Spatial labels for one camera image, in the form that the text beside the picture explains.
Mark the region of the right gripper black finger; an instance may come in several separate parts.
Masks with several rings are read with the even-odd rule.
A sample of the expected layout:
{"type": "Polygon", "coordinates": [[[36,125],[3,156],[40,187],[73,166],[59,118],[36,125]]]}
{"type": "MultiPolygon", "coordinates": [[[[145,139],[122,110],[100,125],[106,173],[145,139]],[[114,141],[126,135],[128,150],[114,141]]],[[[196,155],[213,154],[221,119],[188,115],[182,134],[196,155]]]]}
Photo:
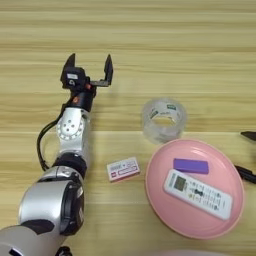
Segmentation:
{"type": "Polygon", "coordinates": [[[241,135],[252,140],[252,141],[256,141],[256,132],[244,131],[241,133],[241,135]]]}
{"type": "Polygon", "coordinates": [[[242,179],[248,182],[251,182],[253,184],[256,184],[256,174],[254,174],[252,171],[241,166],[235,166],[235,168],[242,179]]]}

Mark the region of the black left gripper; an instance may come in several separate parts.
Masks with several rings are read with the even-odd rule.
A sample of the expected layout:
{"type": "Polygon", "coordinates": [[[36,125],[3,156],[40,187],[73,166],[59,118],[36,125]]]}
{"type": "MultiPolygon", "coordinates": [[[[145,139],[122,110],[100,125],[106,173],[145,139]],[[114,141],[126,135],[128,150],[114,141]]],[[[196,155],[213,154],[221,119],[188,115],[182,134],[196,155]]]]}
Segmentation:
{"type": "MultiPolygon", "coordinates": [[[[75,66],[75,54],[72,53],[66,63],[64,68],[75,66]]],[[[81,108],[87,112],[92,109],[93,100],[96,96],[96,87],[109,87],[112,84],[113,78],[113,63],[111,55],[108,55],[104,66],[105,77],[98,81],[90,81],[90,83],[85,82],[83,84],[77,81],[71,81],[71,102],[69,105],[71,107],[81,108]]]]}

